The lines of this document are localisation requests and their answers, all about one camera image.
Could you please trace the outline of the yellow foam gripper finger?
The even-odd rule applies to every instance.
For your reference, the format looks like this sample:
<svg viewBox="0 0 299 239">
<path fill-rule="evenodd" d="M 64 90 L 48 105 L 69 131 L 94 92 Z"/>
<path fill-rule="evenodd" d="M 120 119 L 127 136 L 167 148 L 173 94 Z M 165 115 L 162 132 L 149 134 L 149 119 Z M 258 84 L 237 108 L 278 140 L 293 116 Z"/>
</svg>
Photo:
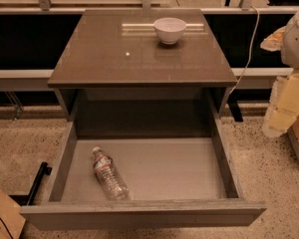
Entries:
<svg viewBox="0 0 299 239">
<path fill-rule="evenodd" d="M 278 77 L 273 84 L 270 104 L 262 125 L 268 137 L 286 133 L 299 117 L 299 70 L 288 77 Z"/>
</svg>

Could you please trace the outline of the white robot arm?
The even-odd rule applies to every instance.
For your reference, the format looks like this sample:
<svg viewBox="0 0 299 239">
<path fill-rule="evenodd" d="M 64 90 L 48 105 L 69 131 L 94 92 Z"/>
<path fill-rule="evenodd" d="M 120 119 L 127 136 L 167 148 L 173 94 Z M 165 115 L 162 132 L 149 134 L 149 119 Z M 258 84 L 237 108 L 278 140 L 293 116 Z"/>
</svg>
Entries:
<svg viewBox="0 0 299 239">
<path fill-rule="evenodd" d="M 287 78 L 278 77 L 273 84 L 262 126 L 268 137 L 285 133 L 299 117 L 299 10 L 284 28 L 280 51 L 282 62 L 293 72 Z"/>
</svg>

